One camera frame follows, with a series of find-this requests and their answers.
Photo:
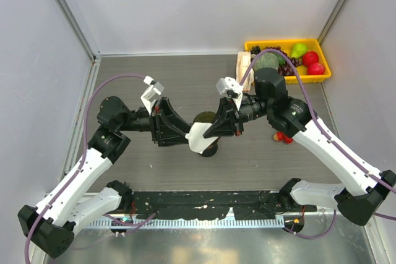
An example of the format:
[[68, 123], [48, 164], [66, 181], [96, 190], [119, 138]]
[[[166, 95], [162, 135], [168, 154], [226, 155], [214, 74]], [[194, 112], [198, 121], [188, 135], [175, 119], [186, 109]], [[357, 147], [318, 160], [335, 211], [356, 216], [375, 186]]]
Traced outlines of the white paper coffee filter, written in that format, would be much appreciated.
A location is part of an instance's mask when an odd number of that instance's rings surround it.
[[204, 134], [211, 126], [212, 124], [207, 122], [193, 123], [189, 133], [185, 135], [191, 151], [194, 153], [203, 153], [214, 141], [216, 141], [216, 137], [204, 138]]

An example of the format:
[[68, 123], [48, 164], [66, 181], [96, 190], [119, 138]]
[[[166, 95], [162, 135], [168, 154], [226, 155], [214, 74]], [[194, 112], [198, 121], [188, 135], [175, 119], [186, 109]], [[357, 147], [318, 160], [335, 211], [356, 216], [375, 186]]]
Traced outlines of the dark green glass dripper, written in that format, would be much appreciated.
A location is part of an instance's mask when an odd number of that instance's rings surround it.
[[212, 111], [204, 111], [199, 113], [194, 119], [193, 123], [212, 123], [215, 119], [216, 113]]

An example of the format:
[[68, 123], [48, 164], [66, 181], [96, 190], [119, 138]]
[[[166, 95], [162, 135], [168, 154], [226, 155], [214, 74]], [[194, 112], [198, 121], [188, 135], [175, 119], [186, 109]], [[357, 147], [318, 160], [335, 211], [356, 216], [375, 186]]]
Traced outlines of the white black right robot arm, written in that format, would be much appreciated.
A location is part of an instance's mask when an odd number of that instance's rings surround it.
[[275, 69], [254, 74], [255, 95], [244, 95], [233, 78], [221, 78], [222, 98], [204, 138], [238, 136], [243, 124], [262, 116], [285, 136], [302, 145], [326, 165], [339, 184], [318, 184], [293, 178], [280, 190], [280, 204], [293, 211], [300, 205], [316, 205], [339, 211], [348, 221], [364, 226], [394, 189], [395, 173], [380, 171], [341, 142], [325, 126], [307, 101], [288, 95], [285, 79]]

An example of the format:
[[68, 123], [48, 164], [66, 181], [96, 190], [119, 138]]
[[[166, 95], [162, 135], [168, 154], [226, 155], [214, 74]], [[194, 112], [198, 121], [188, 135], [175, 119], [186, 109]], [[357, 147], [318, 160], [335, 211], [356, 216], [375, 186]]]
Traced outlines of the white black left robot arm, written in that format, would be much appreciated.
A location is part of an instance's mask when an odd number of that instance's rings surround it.
[[125, 131], [150, 132], [158, 146], [168, 147], [185, 144], [191, 129], [167, 97], [131, 111], [120, 98], [110, 96], [101, 102], [97, 119], [99, 128], [69, 174], [42, 201], [34, 207], [23, 206], [17, 215], [27, 242], [51, 258], [62, 255], [80, 230], [97, 217], [131, 209], [132, 190], [119, 181], [108, 183], [99, 194], [78, 203], [130, 144]]

